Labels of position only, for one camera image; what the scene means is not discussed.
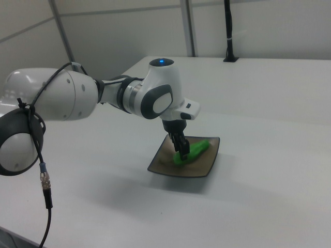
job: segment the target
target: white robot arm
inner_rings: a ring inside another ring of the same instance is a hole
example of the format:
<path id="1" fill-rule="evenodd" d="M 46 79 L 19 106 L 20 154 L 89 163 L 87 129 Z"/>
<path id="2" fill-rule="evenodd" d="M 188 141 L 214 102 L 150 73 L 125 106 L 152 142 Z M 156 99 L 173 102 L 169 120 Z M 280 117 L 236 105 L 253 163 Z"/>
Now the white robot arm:
<path id="1" fill-rule="evenodd" d="M 6 79 L 0 105 L 13 111 L 0 118 L 0 174 L 13 176 L 28 170 L 38 154 L 29 133 L 24 108 L 17 99 L 33 102 L 56 69 L 33 68 L 12 72 Z M 183 130 L 194 120 L 200 105 L 182 96 L 179 70 L 166 58 L 149 63 L 145 79 L 119 77 L 116 81 L 94 80 L 74 71 L 61 71 L 40 95 L 31 120 L 42 148 L 43 120 L 78 120 L 88 117 L 97 103 L 109 103 L 146 119 L 160 117 L 182 159 L 189 153 Z"/>

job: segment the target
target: green object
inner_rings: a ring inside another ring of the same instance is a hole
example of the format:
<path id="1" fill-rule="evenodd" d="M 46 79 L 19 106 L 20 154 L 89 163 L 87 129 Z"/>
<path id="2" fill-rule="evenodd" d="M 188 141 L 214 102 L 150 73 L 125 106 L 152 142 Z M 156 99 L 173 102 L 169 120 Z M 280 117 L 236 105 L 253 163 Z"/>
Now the green object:
<path id="1" fill-rule="evenodd" d="M 179 152 L 176 152 L 174 155 L 174 163 L 176 165 L 184 165 L 193 162 L 196 160 L 205 150 L 209 147 L 209 141 L 204 139 L 202 141 L 196 142 L 190 145 L 190 153 L 187 154 L 186 160 L 181 160 Z"/>

